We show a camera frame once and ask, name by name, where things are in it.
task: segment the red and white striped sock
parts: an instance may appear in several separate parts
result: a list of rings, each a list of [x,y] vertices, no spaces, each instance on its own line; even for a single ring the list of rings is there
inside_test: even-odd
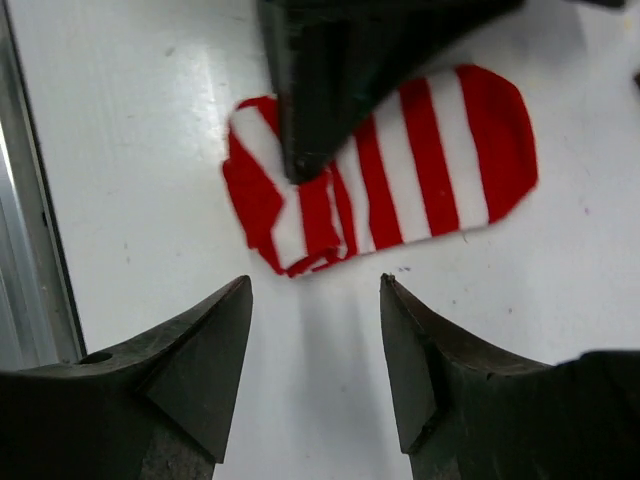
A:
[[[249,248],[291,277],[490,225],[538,180],[522,96],[476,66],[402,85],[304,185],[284,175],[277,119],[272,97],[241,103],[223,173]]]

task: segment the red stripe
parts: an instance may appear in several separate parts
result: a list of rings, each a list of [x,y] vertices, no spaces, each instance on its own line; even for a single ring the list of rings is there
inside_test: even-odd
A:
[[[229,159],[222,164],[222,173],[231,202],[245,231],[247,246],[257,249],[274,270],[282,273],[271,241],[271,229],[284,205],[284,199],[245,150],[233,129],[230,129],[228,141]]]
[[[405,83],[399,92],[431,234],[436,237],[455,232],[460,221],[429,84],[417,78]]]
[[[327,188],[331,181],[325,171],[318,178],[298,187],[302,226],[307,244],[309,265],[325,258],[340,245],[331,215],[331,203]]]
[[[367,118],[358,128],[355,139],[358,144],[362,178],[369,196],[369,225],[376,250],[399,245],[402,243],[402,234],[382,164],[373,116]]]
[[[538,182],[535,138],[518,89],[475,66],[457,70],[475,139],[489,222],[504,218]]]
[[[338,208],[340,223],[342,224],[342,234],[345,244],[347,245],[347,255],[345,258],[345,260],[347,260],[358,254],[353,209],[351,208],[351,200],[349,199],[347,187],[342,179],[342,175],[340,175],[338,166],[333,162],[329,166],[329,169],[333,177],[333,193],[336,197],[336,206]]]

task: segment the metal frame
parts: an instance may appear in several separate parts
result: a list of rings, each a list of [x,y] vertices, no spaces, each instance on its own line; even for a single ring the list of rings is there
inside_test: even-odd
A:
[[[0,6],[0,369],[75,362],[86,351],[10,15]]]

